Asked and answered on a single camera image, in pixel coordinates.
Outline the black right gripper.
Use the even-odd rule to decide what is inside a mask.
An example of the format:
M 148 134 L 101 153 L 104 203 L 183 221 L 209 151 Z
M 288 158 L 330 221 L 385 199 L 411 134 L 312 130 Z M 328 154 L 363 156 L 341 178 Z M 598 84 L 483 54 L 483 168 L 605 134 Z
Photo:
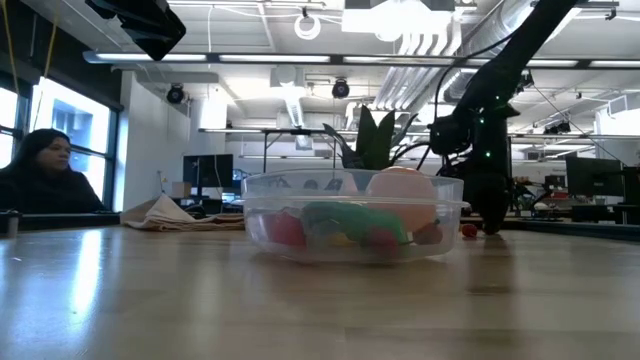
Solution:
M 465 163 L 472 173 L 475 186 L 473 209 L 483 220 L 487 235 L 497 234 L 506 216 L 510 194 L 506 178 L 510 167 L 510 146 L 507 121 L 503 117 L 481 117 L 473 123 L 472 150 Z

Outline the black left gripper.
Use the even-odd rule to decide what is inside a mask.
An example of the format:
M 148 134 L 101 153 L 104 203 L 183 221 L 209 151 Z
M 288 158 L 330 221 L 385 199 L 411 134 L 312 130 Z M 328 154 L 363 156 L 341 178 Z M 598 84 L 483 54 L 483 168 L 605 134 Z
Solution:
M 186 34 L 186 27 L 165 0 L 85 0 L 84 3 L 103 19 L 121 17 L 121 28 L 154 61 L 162 60 Z

